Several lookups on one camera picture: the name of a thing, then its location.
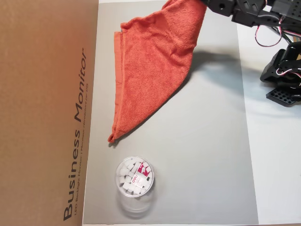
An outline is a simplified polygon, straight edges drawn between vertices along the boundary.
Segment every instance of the gray paper sheet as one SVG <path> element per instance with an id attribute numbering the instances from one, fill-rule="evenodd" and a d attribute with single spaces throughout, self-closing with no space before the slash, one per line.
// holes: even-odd
<path id="1" fill-rule="evenodd" d="M 142 126 L 109 146 L 113 35 L 164 1 L 99 5 L 85 224 L 258 224 L 236 24 L 209 9 L 188 78 Z M 151 208 L 130 216 L 114 176 L 128 156 L 155 169 Z"/>

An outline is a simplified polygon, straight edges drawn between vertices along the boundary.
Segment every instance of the screw hole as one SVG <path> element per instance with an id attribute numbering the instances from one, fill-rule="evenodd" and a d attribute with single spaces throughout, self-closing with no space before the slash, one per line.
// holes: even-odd
<path id="1" fill-rule="evenodd" d="M 220 7 L 221 10 L 223 10 L 223 9 L 225 8 L 225 4 L 221 3 L 221 4 L 219 5 L 219 7 Z"/>

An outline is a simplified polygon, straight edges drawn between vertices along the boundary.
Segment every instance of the sugar cube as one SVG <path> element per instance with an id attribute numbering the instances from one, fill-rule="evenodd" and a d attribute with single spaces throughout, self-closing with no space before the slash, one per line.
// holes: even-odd
<path id="1" fill-rule="evenodd" d="M 151 168 L 149 166 L 146 168 L 146 172 L 151 172 Z"/>
<path id="2" fill-rule="evenodd" d="M 129 171 L 128 175 L 129 175 L 130 177 L 133 177 L 133 176 L 134 176 L 134 173 L 131 172 L 131 171 Z"/>
<path id="3" fill-rule="evenodd" d="M 141 188 L 136 186 L 134 189 L 134 194 L 140 194 L 140 192 L 141 192 Z"/>
<path id="4" fill-rule="evenodd" d="M 144 167 L 148 167 L 149 164 L 148 164 L 147 162 L 144 162 L 144 163 L 143 163 L 143 166 L 144 166 Z"/>
<path id="5" fill-rule="evenodd" d="M 129 188 L 128 188 L 128 191 L 129 191 L 129 192 L 132 192 L 132 191 L 135 190 L 135 188 L 136 188 L 136 185 L 130 184 L 130 186 L 129 186 Z"/>
<path id="6" fill-rule="evenodd" d="M 126 176 L 126 182 L 131 183 L 131 177 L 130 176 Z"/>
<path id="7" fill-rule="evenodd" d="M 120 175 L 121 176 L 126 176 L 129 173 L 129 171 L 130 171 L 129 169 L 121 169 L 120 170 Z"/>
<path id="8" fill-rule="evenodd" d="M 134 167 L 132 168 L 131 172 L 132 172 L 132 173 L 136 173 L 137 169 L 138 169 L 138 166 L 137 166 L 137 167 L 134 166 Z"/>
<path id="9" fill-rule="evenodd" d="M 122 187 L 127 190 L 130 187 L 130 184 L 128 182 L 124 182 Z"/>
<path id="10" fill-rule="evenodd" d="M 131 170 L 133 167 L 134 167 L 133 164 L 129 164 L 129 165 L 127 166 L 127 168 L 128 168 L 129 170 Z"/>
<path id="11" fill-rule="evenodd" d="M 149 189 L 149 187 L 150 187 L 150 184 L 148 184 L 148 183 L 145 183 L 144 184 L 144 188 L 147 190 L 147 189 Z"/>
<path id="12" fill-rule="evenodd" d="M 139 161 L 139 162 L 144 162 L 144 160 L 142 158 L 135 158 L 136 161 Z"/>
<path id="13" fill-rule="evenodd" d="M 125 182 L 124 176 L 119 177 L 119 183 L 123 184 Z"/>
<path id="14" fill-rule="evenodd" d="M 146 189 L 143 187 L 140 191 L 141 194 L 144 194 L 146 192 Z"/>
<path id="15" fill-rule="evenodd" d="M 131 164 L 131 160 L 130 159 L 128 159 L 128 160 L 126 160 L 126 162 L 124 163 L 124 165 L 127 167 L 129 164 Z"/>

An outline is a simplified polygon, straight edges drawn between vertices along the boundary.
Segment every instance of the red label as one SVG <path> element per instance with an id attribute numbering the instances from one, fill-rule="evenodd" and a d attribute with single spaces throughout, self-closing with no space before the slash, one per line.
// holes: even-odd
<path id="1" fill-rule="evenodd" d="M 140 164 L 138 170 L 139 173 L 145 175 L 146 177 L 149 175 L 149 173 L 146 171 L 145 167 L 143 166 L 143 163 Z"/>

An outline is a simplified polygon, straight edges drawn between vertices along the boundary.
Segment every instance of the round container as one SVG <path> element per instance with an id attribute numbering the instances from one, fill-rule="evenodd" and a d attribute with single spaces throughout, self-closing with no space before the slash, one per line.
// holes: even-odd
<path id="1" fill-rule="evenodd" d="M 142 162 L 142 163 L 143 163 L 143 162 L 146 162 L 146 163 L 148 163 L 148 165 L 149 165 L 149 167 L 150 167 L 150 169 L 151 169 L 151 171 L 152 171 L 152 178 L 149 178 L 149 181 L 151 180 L 151 182 L 149 182 L 150 187 L 149 187 L 143 194 L 142 194 L 142 193 L 140 193 L 140 194 L 134 194 L 133 192 L 129 193 L 127 190 L 125 190 L 125 189 L 122 187 L 124 183 L 121 184 L 121 183 L 119 182 L 119 178 L 122 177 L 122 176 L 120 175 L 120 170 L 121 170 L 122 168 L 125 168 L 125 163 L 126 163 L 127 161 Z M 127 196 L 127 197 L 133 197 L 133 198 L 135 198 L 135 197 L 140 197 L 140 196 L 146 194 L 146 193 L 151 189 L 151 187 L 152 187 L 152 185 L 153 185 L 153 183 L 154 183 L 154 179 L 155 179 L 155 171 L 154 171 L 153 166 L 150 164 L 149 161 L 145 160 L 144 158 L 138 157 L 138 156 L 132 156 L 132 157 L 128 157 L 128 158 L 124 159 L 124 160 L 119 164 L 119 166 L 117 167 L 116 173 L 115 173 L 115 182 L 116 182 L 116 185 L 117 185 L 118 190 L 119 190 L 123 195 L 125 195 L 125 196 Z"/>

